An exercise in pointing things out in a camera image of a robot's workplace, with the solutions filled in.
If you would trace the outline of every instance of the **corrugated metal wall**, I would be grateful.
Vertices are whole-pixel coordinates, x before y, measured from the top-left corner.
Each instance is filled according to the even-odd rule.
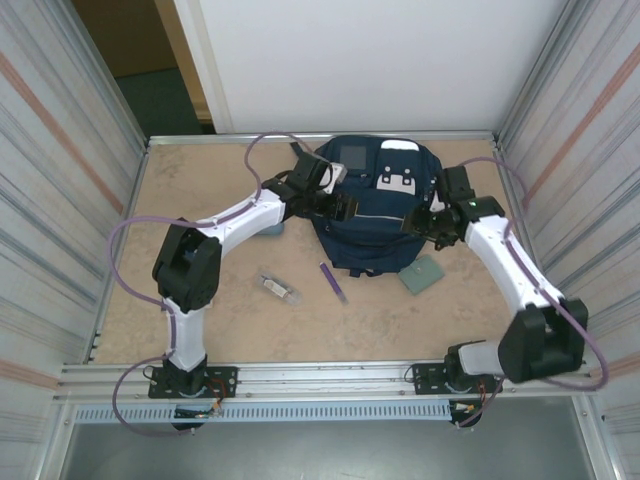
[[[589,307],[612,366],[605,423],[640,478],[640,2],[578,3],[501,139],[529,188],[539,263]]]
[[[63,362],[83,360],[105,238],[144,155],[64,1],[0,3],[0,478],[37,468]]]

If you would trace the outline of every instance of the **ventilation grille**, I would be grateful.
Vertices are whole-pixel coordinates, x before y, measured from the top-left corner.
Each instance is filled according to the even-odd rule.
[[[193,423],[174,418],[178,405],[123,405],[120,414],[130,423]],[[209,406],[181,405],[203,411]],[[287,402],[222,404],[216,416],[204,422],[309,422],[337,420],[451,420],[448,400]],[[76,423],[117,423],[111,405],[85,405],[78,409]]]

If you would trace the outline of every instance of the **navy blue backpack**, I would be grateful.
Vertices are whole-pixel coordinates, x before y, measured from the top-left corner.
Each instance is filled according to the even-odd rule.
[[[430,202],[442,170],[438,157],[411,140],[363,135],[335,137],[316,153],[347,167],[334,192],[358,200],[351,220],[311,220],[334,268],[374,277],[410,265],[426,240],[403,233],[402,222],[421,202]]]

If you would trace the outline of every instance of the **wooden table surface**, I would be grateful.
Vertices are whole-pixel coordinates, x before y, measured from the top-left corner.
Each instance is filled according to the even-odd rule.
[[[486,141],[424,143],[452,166],[475,156],[491,156]],[[254,188],[244,169],[245,145],[154,146],[135,208],[136,215],[189,220],[214,215],[246,198]],[[252,164],[262,178],[291,168],[287,144],[258,145]],[[493,195],[506,209],[497,169],[468,167],[472,187]],[[167,227],[134,225],[120,264],[132,287],[157,296],[151,269]],[[484,265],[463,243],[430,254],[445,277],[413,296],[397,275],[350,278],[333,270],[350,304],[343,306],[318,264],[326,256],[310,222],[292,218],[277,237],[254,237],[222,262],[220,287],[207,311],[205,347],[213,362],[367,361],[441,358],[447,347],[469,340],[499,338],[510,322],[506,303]],[[290,306],[255,285],[261,269],[302,292]],[[161,354],[167,321],[158,307],[114,287],[102,331],[98,363],[132,363]]]

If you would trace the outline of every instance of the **purple marker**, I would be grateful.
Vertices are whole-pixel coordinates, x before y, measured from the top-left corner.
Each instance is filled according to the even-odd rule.
[[[333,291],[338,296],[342,304],[349,305],[349,300],[347,300],[347,297],[344,296],[344,292],[340,289],[340,285],[338,285],[336,277],[333,276],[333,274],[329,270],[329,267],[327,267],[324,262],[320,262],[320,270],[322,270],[322,273],[324,273],[324,276],[327,278],[329,285],[331,285],[331,288],[333,288]]]

